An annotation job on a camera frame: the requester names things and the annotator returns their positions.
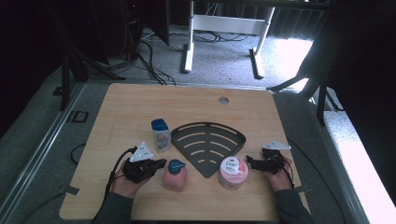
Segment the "pink lotion bottle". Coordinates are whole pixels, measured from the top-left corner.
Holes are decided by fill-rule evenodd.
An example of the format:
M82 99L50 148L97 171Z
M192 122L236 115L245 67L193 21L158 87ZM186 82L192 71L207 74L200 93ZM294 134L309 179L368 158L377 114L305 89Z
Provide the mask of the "pink lotion bottle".
M175 192L183 191L187 181L186 163L171 160L163 174L163 187Z

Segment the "white metal frame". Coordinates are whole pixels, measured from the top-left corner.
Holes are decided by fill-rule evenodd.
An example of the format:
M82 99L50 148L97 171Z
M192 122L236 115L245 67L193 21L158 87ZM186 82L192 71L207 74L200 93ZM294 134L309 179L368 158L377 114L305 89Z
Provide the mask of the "white metal frame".
M187 46L185 72L192 71L192 56L194 53L193 32L194 30L205 30L223 33L235 33L244 35L259 35L257 48L250 50L251 60L256 68L257 76L264 77L264 68L262 66L262 46L270 27L271 19L274 14L274 7L263 20L206 16L194 14L194 2L190 2L190 22L189 22L189 43Z

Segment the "blue bottle cap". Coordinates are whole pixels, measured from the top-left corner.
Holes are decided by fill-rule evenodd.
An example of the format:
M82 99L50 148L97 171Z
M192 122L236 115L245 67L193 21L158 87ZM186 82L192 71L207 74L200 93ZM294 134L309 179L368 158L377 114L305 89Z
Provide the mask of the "blue bottle cap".
M151 128L154 131L166 131L168 130L168 125L163 119L155 119L151 122Z
M186 163L176 159L169 161L168 164L168 170L171 175L178 175L183 167L186 167Z

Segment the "person's hand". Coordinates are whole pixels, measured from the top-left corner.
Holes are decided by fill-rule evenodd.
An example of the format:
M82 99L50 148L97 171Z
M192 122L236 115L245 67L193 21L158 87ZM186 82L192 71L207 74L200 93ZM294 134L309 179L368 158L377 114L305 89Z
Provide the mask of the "person's hand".
M122 171L125 162L126 161L122 163L121 168L115 174L115 179L113 180L111 191L121 196L133 199L137 191L149 181L149 178L137 184L132 182L131 180L128 180Z
M291 159L284 159L286 161L284 168L286 171L289 171ZM291 189L289 174L286 174L285 170L280 169L280 171L276 175L273 175L270 172L262 172L262 174L270 182L274 192L280 191L282 189Z

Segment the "person's arm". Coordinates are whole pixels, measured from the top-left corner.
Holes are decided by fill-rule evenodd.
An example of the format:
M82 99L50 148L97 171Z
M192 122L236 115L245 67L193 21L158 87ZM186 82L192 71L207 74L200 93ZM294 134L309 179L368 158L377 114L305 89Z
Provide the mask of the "person's arm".
M315 223L311 215L306 211L301 202L300 195L291 189L289 171L291 160L285 158L284 170L281 169L276 175L263 172L270 182L276 197L276 212L284 223L288 224L310 224Z
M131 211L134 203L134 196L149 180L143 180L138 184L128 180L122 171L124 163L125 161L115 174L111 190L107 194L96 219L93 221L94 224L131 223Z

